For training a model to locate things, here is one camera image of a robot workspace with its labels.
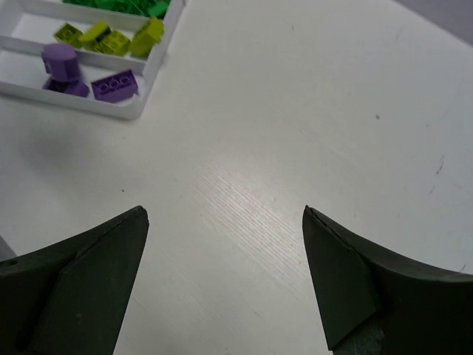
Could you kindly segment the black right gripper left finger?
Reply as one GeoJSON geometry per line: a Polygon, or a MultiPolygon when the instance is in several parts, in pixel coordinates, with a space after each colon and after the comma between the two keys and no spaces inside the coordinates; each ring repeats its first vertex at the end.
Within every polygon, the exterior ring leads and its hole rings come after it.
{"type": "Polygon", "coordinates": [[[28,254],[1,241],[1,353],[113,354],[148,231],[136,206],[28,254]]]}

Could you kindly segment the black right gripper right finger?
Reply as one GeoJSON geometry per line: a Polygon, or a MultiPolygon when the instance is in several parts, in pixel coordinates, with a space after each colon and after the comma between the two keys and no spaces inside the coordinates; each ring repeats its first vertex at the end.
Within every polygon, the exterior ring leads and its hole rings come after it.
{"type": "Polygon", "coordinates": [[[384,248],[314,208],[304,247],[334,354],[470,354],[472,276],[384,248]]]}

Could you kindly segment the purple sloped printed brick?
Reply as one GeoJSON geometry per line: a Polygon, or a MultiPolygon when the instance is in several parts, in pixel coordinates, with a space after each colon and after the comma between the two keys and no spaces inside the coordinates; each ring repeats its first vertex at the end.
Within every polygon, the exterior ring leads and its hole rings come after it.
{"type": "Polygon", "coordinates": [[[49,77],[43,84],[42,89],[82,98],[86,98],[90,93],[88,85],[82,78],[73,81],[57,81],[49,77]]]}

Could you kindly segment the purple lego brick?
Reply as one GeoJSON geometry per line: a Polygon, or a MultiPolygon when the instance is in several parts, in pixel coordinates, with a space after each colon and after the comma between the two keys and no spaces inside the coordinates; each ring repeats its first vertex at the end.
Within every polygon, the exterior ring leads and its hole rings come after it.
{"type": "Polygon", "coordinates": [[[95,100],[118,103],[138,94],[138,85],[132,70],[124,70],[91,83],[95,100]]]}

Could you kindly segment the purple rounded lego stack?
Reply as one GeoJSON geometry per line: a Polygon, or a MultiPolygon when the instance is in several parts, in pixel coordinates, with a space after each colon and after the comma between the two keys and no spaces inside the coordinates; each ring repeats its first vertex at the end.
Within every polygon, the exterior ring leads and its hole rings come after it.
{"type": "Polygon", "coordinates": [[[59,82],[79,81],[82,78],[78,63],[78,54],[74,47],[65,43],[53,43],[43,46],[41,58],[46,73],[52,80],[59,82]]]}

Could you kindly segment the lime lego brick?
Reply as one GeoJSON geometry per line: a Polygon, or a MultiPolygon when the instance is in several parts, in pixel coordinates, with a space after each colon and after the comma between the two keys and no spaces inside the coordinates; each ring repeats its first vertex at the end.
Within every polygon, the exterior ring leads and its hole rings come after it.
{"type": "Polygon", "coordinates": [[[117,56],[125,56],[131,43],[122,32],[112,30],[104,21],[96,22],[85,32],[65,23],[53,37],[57,42],[69,44],[75,49],[117,56]]]}
{"type": "Polygon", "coordinates": [[[164,23],[151,17],[133,36],[129,45],[129,52],[137,58],[146,57],[155,44],[159,44],[164,34],[164,23]]]}

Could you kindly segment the green brick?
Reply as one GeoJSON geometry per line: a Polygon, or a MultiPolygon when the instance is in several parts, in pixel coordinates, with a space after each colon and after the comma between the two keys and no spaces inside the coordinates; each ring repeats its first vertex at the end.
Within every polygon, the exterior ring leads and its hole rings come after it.
{"type": "Polygon", "coordinates": [[[63,3],[163,19],[170,0],[64,0],[63,3]]]}

